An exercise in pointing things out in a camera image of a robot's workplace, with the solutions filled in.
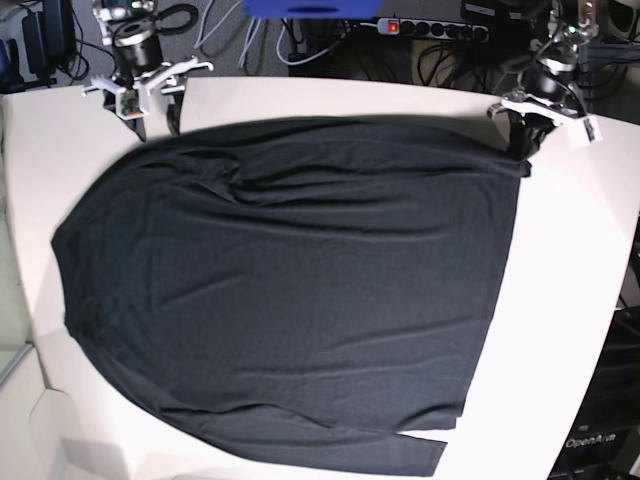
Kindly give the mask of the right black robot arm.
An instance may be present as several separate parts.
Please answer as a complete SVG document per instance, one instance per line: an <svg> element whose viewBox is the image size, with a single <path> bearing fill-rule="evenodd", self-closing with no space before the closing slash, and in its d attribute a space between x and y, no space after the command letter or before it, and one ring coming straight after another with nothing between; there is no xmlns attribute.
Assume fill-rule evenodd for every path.
<svg viewBox="0 0 640 480"><path fill-rule="evenodd" d="M145 119L157 108L164 111L169 133L179 135L188 74L214 66L195 56L169 62L160 39L191 30L198 9L188 3L159 10L156 1L94 1L92 13L103 46L114 58L114 72L92 77L83 94L100 92L103 108L141 141L147 139Z"/></svg>

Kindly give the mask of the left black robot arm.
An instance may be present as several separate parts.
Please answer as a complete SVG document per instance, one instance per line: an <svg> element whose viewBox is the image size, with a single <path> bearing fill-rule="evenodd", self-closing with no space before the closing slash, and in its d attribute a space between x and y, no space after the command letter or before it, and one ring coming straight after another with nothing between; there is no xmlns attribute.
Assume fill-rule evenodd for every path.
<svg viewBox="0 0 640 480"><path fill-rule="evenodd" d="M580 49L599 33L595 1L540 1L523 16L545 16L548 34L526 58L502 66L516 85L487 110L490 119L505 114L509 121L506 153L525 161L545 137L561 128L572 146L586 147L602 140L596 117L588 112L578 86Z"/></svg>

